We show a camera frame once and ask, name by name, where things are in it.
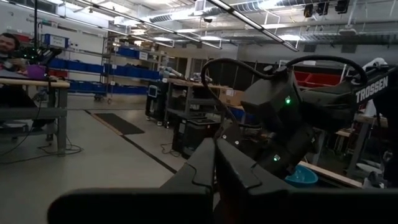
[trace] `cardboard box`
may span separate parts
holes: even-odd
[[[243,93],[243,91],[239,90],[221,90],[219,99],[227,105],[241,106]]]

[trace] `ventilation duct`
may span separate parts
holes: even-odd
[[[263,11],[265,9],[272,9],[276,7],[287,7],[287,6],[298,6],[305,4],[318,4],[323,2],[330,2],[336,0],[266,0],[266,1],[251,1],[251,2],[242,2],[237,4],[232,4],[231,7],[240,12],[257,12]],[[189,6],[181,6],[175,7],[173,9],[168,10],[158,10],[153,11],[150,16],[148,16],[148,20],[150,22],[164,22],[164,21],[172,21],[178,20],[181,18],[181,15],[188,17],[194,17],[195,5]],[[201,17],[208,16],[217,16],[220,14],[226,14],[224,10],[211,5],[211,7],[206,8],[201,14]]]

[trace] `blue bowl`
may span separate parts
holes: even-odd
[[[294,174],[286,177],[285,182],[297,188],[312,187],[318,182],[318,176],[312,170],[297,165]]]

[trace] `person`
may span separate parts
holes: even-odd
[[[21,58],[13,58],[12,54],[18,50],[20,42],[18,38],[9,33],[0,35],[0,69],[4,68],[4,63],[9,62],[13,66],[13,72],[26,69],[25,63]],[[35,102],[29,97],[20,85],[3,85],[0,88],[0,105],[6,105],[11,108],[33,108],[37,107]],[[47,123],[52,122],[46,119],[33,120],[33,128],[42,128]]]

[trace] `gray floor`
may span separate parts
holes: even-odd
[[[172,130],[146,121],[143,106],[117,110],[126,104],[93,103],[91,97],[71,96],[68,137],[84,151],[67,157],[44,157],[11,165],[0,165],[0,223],[45,223],[46,210],[61,194],[85,187],[160,187],[172,175],[132,144],[78,108],[109,110],[145,131],[127,136],[151,154],[178,170],[181,157],[163,154],[160,144],[170,143]],[[37,149],[46,145],[43,136],[28,137],[16,150],[0,157],[0,162],[44,155]],[[12,149],[9,139],[0,139],[0,154]]]

